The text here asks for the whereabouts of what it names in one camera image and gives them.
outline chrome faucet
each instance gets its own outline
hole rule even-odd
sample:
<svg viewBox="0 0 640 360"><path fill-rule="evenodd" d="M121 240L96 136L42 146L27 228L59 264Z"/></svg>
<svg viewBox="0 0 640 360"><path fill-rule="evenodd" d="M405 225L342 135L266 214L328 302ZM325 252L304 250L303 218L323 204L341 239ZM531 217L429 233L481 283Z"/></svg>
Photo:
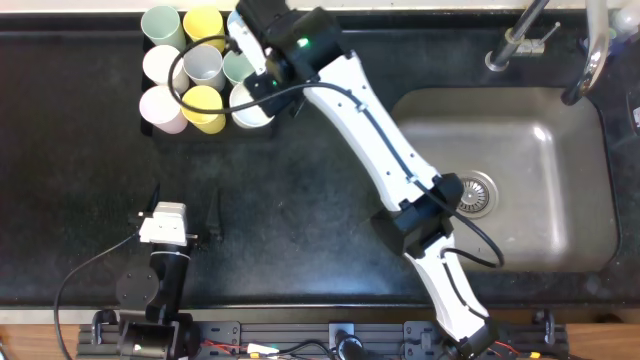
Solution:
<svg viewBox="0 0 640 360"><path fill-rule="evenodd" d="M562 102L566 105L577 103L591 90L598 80L609 51L609 18L606 0L585 1L589 24L589 54L580 77L562 94ZM558 23L542 40L527 42L525 34L548 3L549 0L533 0L516 25L505 32L496 51L489 52L485 57L485 64L489 69L503 71L513 56L521 56L523 53L540 55L544 52L544 41L559 27Z"/></svg>

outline cup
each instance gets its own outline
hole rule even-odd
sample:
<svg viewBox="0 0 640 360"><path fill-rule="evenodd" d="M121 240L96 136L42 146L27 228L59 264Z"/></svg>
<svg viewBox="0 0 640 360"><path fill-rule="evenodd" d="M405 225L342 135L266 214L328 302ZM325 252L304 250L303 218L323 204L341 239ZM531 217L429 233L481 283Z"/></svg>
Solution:
<svg viewBox="0 0 640 360"><path fill-rule="evenodd" d="M204 85L194 86L189 89L182 97L182 101L205 110L220 110L223 106L220 94L214 88ZM182 114L205 134L218 133L226 124L224 114L198 114L185 108L182 108Z"/></svg>
<svg viewBox="0 0 640 360"><path fill-rule="evenodd" d="M184 56L184 71L198 85L222 91L227 79L222 72L222 55L215 47L202 44Z"/></svg>
<svg viewBox="0 0 640 360"><path fill-rule="evenodd" d="M245 54L238 55L233 51L229 51L229 53L224 56L222 70L233 86L243 82L244 79L248 78L255 71Z"/></svg>
<svg viewBox="0 0 640 360"><path fill-rule="evenodd" d="M158 129L177 134L189 123L166 86L154 86L140 98L140 115Z"/></svg>
<svg viewBox="0 0 640 360"><path fill-rule="evenodd" d="M169 45L159 45L147 52L142 60L142 70L157 85L167 85L171 63L180 54L178 49ZM184 71L184 60L180 59L173 70L173 88L182 94L189 88L189 77Z"/></svg>
<svg viewBox="0 0 640 360"><path fill-rule="evenodd" d="M184 50L186 41L180 15L170 6L156 6L147 10L140 21L142 32L156 45L170 45Z"/></svg>
<svg viewBox="0 0 640 360"><path fill-rule="evenodd" d="M251 97L249 90L247 90L244 84L238 84L238 86L231 90L229 105L234 107L246 104L253 100L254 99ZM273 120L273 116L268 117L264 111L262 111L260 106L257 105L241 111L235 111L231 113L231 117L238 126L244 129L253 129L265 126Z"/></svg>
<svg viewBox="0 0 640 360"><path fill-rule="evenodd" d="M224 35L224 21L215 6L199 6L189 10L184 16L184 31L193 41L211 35ZM224 40L211 40L206 44L220 52L224 51Z"/></svg>

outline sink basin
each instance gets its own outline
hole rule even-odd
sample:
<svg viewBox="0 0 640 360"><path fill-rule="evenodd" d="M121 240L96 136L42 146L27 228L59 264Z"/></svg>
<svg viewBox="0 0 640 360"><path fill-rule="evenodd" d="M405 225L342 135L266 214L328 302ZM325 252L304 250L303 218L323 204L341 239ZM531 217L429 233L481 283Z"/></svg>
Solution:
<svg viewBox="0 0 640 360"><path fill-rule="evenodd" d="M460 212L502 249L509 271L599 270L618 245L600 117L561 89L422 89L393 118L422 157L465 184ZM456 247L491 250L453 219ZM482 269L462 259L467 269Z"/></svg>

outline sink drain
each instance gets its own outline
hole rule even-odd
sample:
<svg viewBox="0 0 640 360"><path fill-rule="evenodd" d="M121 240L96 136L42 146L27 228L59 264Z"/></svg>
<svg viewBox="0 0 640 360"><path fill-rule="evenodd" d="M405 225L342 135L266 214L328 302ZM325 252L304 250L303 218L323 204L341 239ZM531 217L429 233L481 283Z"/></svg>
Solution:
<svg viewBox="0 0 640 360"><path fill-rule="evenodd" d="M459 174L464 193L458 210L468 218L487 215L498 200L498 190L493 181L479 171Z"/></svg>

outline small robot arm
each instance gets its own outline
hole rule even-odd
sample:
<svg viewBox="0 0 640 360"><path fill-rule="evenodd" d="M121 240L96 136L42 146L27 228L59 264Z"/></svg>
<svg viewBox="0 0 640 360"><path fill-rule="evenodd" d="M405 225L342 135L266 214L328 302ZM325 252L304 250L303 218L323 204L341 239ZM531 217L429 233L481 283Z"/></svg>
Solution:
<svg viewBox="0 0 640 360"><path fill-rule="evenodd" d="M229 22L256 73L244 81L254 99L299 84L323 83L346 89L304 88L362 162L386 210L372 219L381 237L416 268L450 341L452 359L473 359L498 339L487 310L475 298L454 249L451 211L463 188L454 174L440 175L404 138L371 89L358 55L344 51L341 29L322 8L290 10L284 0L240 0ZM295 95L261 104L276 115Z"/></svg>

